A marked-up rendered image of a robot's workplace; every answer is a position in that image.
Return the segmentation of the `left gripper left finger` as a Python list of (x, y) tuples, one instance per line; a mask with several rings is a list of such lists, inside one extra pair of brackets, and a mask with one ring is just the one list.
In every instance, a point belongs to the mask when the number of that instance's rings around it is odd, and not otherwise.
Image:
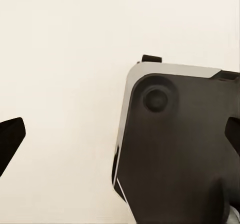
[(0, 177), (26, 137), (22, 117), (0, 122)]

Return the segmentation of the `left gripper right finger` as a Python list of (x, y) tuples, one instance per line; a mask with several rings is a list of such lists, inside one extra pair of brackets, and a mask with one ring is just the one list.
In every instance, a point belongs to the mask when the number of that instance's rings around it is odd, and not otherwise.
[(240, 157), (240, 118), (228, 118), (224, 135)]

